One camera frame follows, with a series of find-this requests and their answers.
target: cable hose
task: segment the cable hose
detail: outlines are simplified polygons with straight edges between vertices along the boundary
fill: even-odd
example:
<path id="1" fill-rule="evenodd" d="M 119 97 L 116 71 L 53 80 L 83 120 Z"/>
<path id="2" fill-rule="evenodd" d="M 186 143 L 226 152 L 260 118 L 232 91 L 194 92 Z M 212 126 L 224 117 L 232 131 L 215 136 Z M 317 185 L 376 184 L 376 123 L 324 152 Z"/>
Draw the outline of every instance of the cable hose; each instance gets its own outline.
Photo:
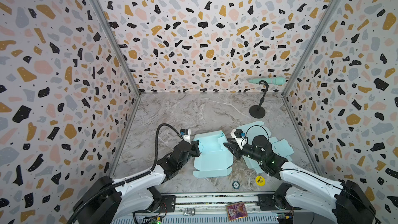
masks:
<path id="1" fill-rule="evenodd" d="M 83 202 L 79 207 L 76 208 L 76 210 L 74 211 L 74 213 L 72 214 L 72 216 L 69 218 L 67 224 L 72 224 L 72 223 L 75 221 L 76 217 L 79 215 L 79 213 L 83 210 L 83 208 L 84 208 L 87 204 L 89 204 L 91 201 L 93 201 L 95 198 L 97 198 L 98 196 L 100 196 L 101 194 L 103 194 L 104 192 L 106 192 L 106 191 L 108 191 L 108 190 L 110 190 L 110 189 L 114 189 L 114 188 L 116 188 L 116 187 L 122 186 L 122 185 L 124 185 L 124 184 L 126 184 L 126 183 L 130 183 L 130 182 L 132 182 L 132 181 L 135 181 L 135 180 L 137 180 L 137 179 L 140 179 L 141 177 L 144 177 L 144 176 L 149 175 L 149 174 L 150 174 L 150 171 L 147 171 L 147 172 L 142 173 L 141 175 L 138 175 L 138 176 L 129 178 L 129 179 L 127 179 L 126 181 L 122 181 L 122 182 L 118 182 L 118 183 L 116 183 L 116 184 L 112 184 L 112 185 L 110 185 L 110 186 L 108 186 L 108 187 L 105 187 L 105 188 L 103 188 L 102 190 L 98 191 L 98 192 L 97 192 L 96 194 L 94 194 L 92 197 L 90 197 L 89 199 L 87 199 L 87 201 Z"/>
<path id="2" fill-rule="evenodd" d="M 153 161 L 153 165 L 152 165 L 151 171 L 153 171 L 153 170 L 155 169 L 156 163 L 157 163 L 157 161 L 158 161 L 158 139 L 159 139 L 159 131 L 160 131 L 160 128 L 161 128 L 162 126 L 167 126 L 167 127 L 169 127 L 169 128 L 172 129 L 175 133 L 177 133 L 178 137 L 180 137 L 181 140 L 184 140 L 184 139 L 182 138 L 181 134 L 180 134 L 179 132 L 177 132 L 177 130 L 176 130 L 174 127 L 172 127 L 171 125 L 166 124 L 166 123 L 160 124 L 160 125 L 158 126 L 157 130 L 156 130 L 156 136 L 155 136 L 155 160 Z"/>
<path id="3" fill-rule="evenodd" d="M 114 189 L 114 188 L 116 188 L 116 187 L 122 186 L 122 185 L 124 185 L 124 184 L 126 184 L 126 183 L 130 183 L 130 182 L 132 182 L 132 181 L 134 181 L 134 180 L 137 180 L 137 179 L 139 179 L 139 178 L 141 178 L 141 177 L 144 177 L 144 176 L 146 176 L 146 175 L 149 175 L 149 174 L 155 169 L 155 167 L 156 167 L 156 162 L 158 161 L 158 139 L 159 139 L 159 131 L 160 131 L 160 128 L 161 128 L 162 126 L 167 126 L 167 127 L 171 128 L 171 129 L 178 135 L 178 137 L 179 137 L 181 140 L 184 140 L 184 139 L 182 138 L 181 134 L 180 134 L 179 132 L 177 132 L 177 130 L 176 130 L 174 127 L 172 127 L 171 125 L 166 124 L 166 123 L 160 124 L 160 125 L 158 126 L 157 130 L 156 130 L 156 136 L 155 136 L 155 159 L 154 159 L 153 166 L 152 166 L 151 170 L 150 170 L 150 171 L 147 171 L 147 172 L 144 172 L 144 173 L 142 173 L 141 175 L 138 175 L 138 176 L 129 178 L 129 179 L 127 179 L 126 181 L 122 181 L 122 182 L 118 182 L 118 183 L 116 183 L 116 184 L 112 184 L 112 185 L 107 186 L 107 187 L 103 188 L 102 190 L 98 191 L 96 194 L 92 195 L 89 199 L 87 199 L 87 201 L 83 202 L 79 207 L 76 208 L 76 210 L 74 211 L 74 213 L 72 214 L 72 216 L 69 218 L 67 224 L 72 224 L 72 223 L 75 221 L 76 217 L 79 215 L 79 213 L 83 210 L 83 208 L 84 208 L 87 204 L 89 204 L 91 201 L 93 201 L 95 198 L 97 198 L 97 197 L 99 197 L 101 194 L 103 194 L 104 192 L 106 192 L 106 191 L 108 191 L 108 190 L 110 190 L 110 189 Z M 135 221 L 136 223 L 138 223 L 137 220 L 135 219 L 135 214 L 133 214 L 133 217 L 134 217 L 134 221 Z"/>

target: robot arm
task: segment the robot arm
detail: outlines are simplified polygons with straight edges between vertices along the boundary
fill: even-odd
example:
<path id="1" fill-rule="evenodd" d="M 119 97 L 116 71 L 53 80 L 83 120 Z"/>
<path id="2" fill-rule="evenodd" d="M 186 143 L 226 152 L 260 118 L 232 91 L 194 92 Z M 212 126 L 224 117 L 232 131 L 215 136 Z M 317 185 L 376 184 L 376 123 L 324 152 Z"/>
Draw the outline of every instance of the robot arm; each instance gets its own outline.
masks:
<path id="1" fill-rule="evenodd" d="M 182 141 L 174 147 L 173 152 L 157 160 L 153 170 L 148 168 L 134 175 L 114 180 L 108 176 L 98 179 L 75 204 L 73 211 L 76 212 L 84 202 L 96 196 L 98 192 L 107 187 L 110 189 L 89 201 L 77 213 L 79 223 L 109 224 L 135 211 L 156 211 L 161 204 L 162 195 L 155 186 L 175 177 L 191 157 L 199 157 L 199 142 L 187 142 L 189 134 L 188 129 L 182 129 Z"/>
<path id="2" fill-rule="evenodd" d="M 333 181 L 309 172 L 272 152 L 272 145 L 261 135 L 248 144 L 242 130 L 233 130 L 233 138 L 225 147 L 239 160 L 242 156 L 257 161 L 261 169 L 270 176 L 301 187 L 282 183 L 276 190 L 276 207 L 281 209 L 300 207 L 327 217 L 338 224 L 372 224 L 376 210 L 360 187 L 348 180 L 346 183 Z"/>

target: microphone stand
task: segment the microphone stand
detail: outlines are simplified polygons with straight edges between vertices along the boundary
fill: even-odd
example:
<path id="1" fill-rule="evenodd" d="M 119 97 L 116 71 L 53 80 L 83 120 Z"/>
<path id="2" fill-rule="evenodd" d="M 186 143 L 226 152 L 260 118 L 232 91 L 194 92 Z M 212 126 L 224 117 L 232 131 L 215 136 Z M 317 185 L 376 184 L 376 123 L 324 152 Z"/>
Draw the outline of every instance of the microphone stand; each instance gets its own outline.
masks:
<path id="1" fill-rule="evenodd" d="M 255 118 L 263 118 L 266 115 L 266 111 L 264 110 L 263 107 L 261 107 L 261 104 L 264 102 L 264 97 L 266 96 L 266 93 L 268 91 L 269 85 L 266 81 L 259 81 L 258 84 L 260 85 L 265 85 L 266 89 L 264 90 L 264 94 L 260 99 L 260 104 L 259 105 L 254 105 L 251 106 L 249 109 L 249 113 L 252 117 Z"/>

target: yellow sticker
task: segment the yellow sticker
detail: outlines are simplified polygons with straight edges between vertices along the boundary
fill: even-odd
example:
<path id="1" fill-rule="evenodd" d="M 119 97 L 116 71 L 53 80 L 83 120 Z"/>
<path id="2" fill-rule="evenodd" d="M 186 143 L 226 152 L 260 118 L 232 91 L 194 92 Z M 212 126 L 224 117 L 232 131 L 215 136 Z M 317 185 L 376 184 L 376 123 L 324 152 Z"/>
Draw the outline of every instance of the yellow sticker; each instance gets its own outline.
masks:
<path id="1" fill-rule="evenodd" d="M 266 180 L 262 176 L 256 177 L 256 184 L 258 186 L 264 186 L 266 184 Z"/>

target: black cable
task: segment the black cable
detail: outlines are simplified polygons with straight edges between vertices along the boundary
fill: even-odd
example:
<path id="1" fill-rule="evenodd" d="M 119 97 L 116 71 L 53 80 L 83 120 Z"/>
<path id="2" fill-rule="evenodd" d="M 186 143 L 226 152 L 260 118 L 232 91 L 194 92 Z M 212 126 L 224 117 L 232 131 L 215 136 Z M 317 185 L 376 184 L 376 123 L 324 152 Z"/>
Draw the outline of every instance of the black cable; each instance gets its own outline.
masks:
<path id="1" fill-rule="evenodd" d="M 314 216 L 312 217 L 312 221 L 311 221 L 310 224 L 312 224 L 314 222 L 314 219 L 315 219 L 315 213 L 313 212 L 313 214 L 314 214 Z"/>
<path id="2" fill-rule="evenodd" d="M 372 214 L 372 216 L 375 218 L 375 220 L 376 220 L 376 222 L 377 222 L 377 218 L 376 218 L 376 216 L 373 214 L 373 211 L 372 211 L 368 206 L 366 206 L 366 204 L 363 203 L 363 201 L 361 201 L 360 199 L 358 199 L 357 197 L 355 197 L 354 195 L 352 195 L 350 192 L 347 192 L 346 190 L 341 189 L 341 188 L 339 188 L 339 187 L 336 187 L 336 186 L 334 186 L 334 185 L 332 185 L 332 184 L 330 184 L 330 183 L 328 183 L 328 182 L 325 182 L 324 180 L 322 180 L 322 179 L 320 179 L 320 178 L 317 178 L 316 176 L 311 175 L 310 173 L 307 173 L 307 172 L 304 172 L 304 171 L 300 171 L 300 170 L 298 170 L 298 169 L 283 169 L 283 170 L 281 170 L 281 172 L 282 172 L 282 171 L 286 171 L 286 170 L 293 170 L 293 171 L 296 171 L 296 172 L 300 172 L 300 173 L 304 173 L 304 174 L 310 175 L 310 176 L 312 176 L 312 177 L 318 179 L 318 180 L 321 181 L 321 182 L 324 182 L 324 183 L 326 183 L 326 184 L 328 184 L 328 185 L 330 185 L 330 186 L 335 187 L 336 189 L 341 190 L 342 192 L 345 192 L 345 193 L 349 194 L 351 197 L 353 197 L 353 198 L 356 199 L 358 202 L 360 202 L 364 207 L 366 207 L 366 209 L 369 210 L 369 212 Z"/>
<path id="3" fill-rule="evenodd" d="M 144 177 L 144 176 L 146 176 L 146 175 L 149 175 L 149 174 L 155 169 L 156 162 L 157 162 L 157 160 L 158 160 L 158 137 L 159 137 L 159 130 L 160 130 L 160 128 L 161 128 L 162 126 L 170 127 L 174 132 L 177 133 L 177 135 L 181 138 L 181 140 L 184 140 L 184 139 L 182 138 L 181 134 L 180 134 L 179 132 L 177 132 L 177 130 L 176 130 L 174 127 L 172 127 L 171 125 L 166 124 L 166 123 L 160 124 L 160 125 L 158 126 L 157 130 L 156 130 L 156 137 L 155 137 L 155 160 L 154 160 L 154 162 L 153 162 L 153 166 L 152 166 L 151 170 L 150 170 L 150 171 L 147 171 L 147 172 L 144 172 L 144 173 L 142 173 L 141 175 L 138 175 L 138 176 L 129 178 L 129 179 L 127 179 L 126 181 L 122 181 L 122 182 L 118 182 L 118 183 L 116 183 L 116 184 L 112 184 L 112 185 L 110 185 L 110 186 L 108 186 L 108 187 L 105 187 L 105 188 L 103 188 L 102 190 L 98 191 L 98 192 L 97 192 L 96 194 L 94 194 L 92 197 L 90 197 L 89 199 L 87 199 L 87 201 L 83 202 L 81 205 L 79 205 L 79 206 L 76 208 L 76 210 L 74 211 L 74 213 L 72 214 L 72 216 L 69 218 L 67 224 L 72 224 L 72 223 L 75 221 L 76 217 L 79 215 L 79 213 L 83 210 L 83 208 L 84 208 L 87 204 L 89 204 L 91 201 L 93 201 L 94 199 L 96 199 L 97 197 L 99 197 L 100 195 L 102 195 L 104 192 L 106 192 L 106 191 L 108 191 L 108 190 L 111 190 L 111 189 L 114 189 L 114 188 L 116 188 L 116 187 L 122 186 L 122 185 L 124 185 L 124 184 L 126 184 L 126 183 L 130 183 L 130 182 L 132 182 L 132 181 L 135 181 L 135 180 L 137 180 L 137 179 L 139 179 L 139 178 L 141 178 L 141 177 Z M 134 221 L 138 224 L 137 220 L 135 219 L 135 214 L 134 214 L 134 213 L 133 213 L 133 217 L 134 217 Z"/>
<path id="4" fill-rule="evenodd" d="M 167 127 L 171 128 L 175 133 L 177 133 L 178 137 L 180 137 L 181 140 L 184 140 L 182 138 L 181 134 L 179 132 L 177 132 L 177 130 L 174 127 L 172 127 L 171 125 L 166 124 L 166 123 L 160 124 L 158 126 L 157 130 L 156 130 L 156 136 L 155 136 L 155 160 L 153 161 L 153 165 L 152 165 L 151 171 L 153 171 L 155 169 L 156 162 L 158 161 L 158 139 L 159 139 L 159 131 L 160 131 L 160 128 L 162 126 L 167 126 Z"/>
<path id="5" fill-rule="evenodd" d="M 249 130 L 252 128 L 252 127 L 261 127 L 261 128 L 263 128 L 264 129 L 264 131 L 267 133 L 267 139 L 269 138 L 269 135 L 268 135 L 268 132 L 267 132 L 267 130 L 264 128 L 264 127 L 262 127 L 262 126 L 259 126 L 259 125 L 255 125 L 255 126 L 251 126 L 247 131 L 246 131 L 246 136 L 247 136 L 247 134 L 248 134 L 248 132 L 249 132 Z"/>

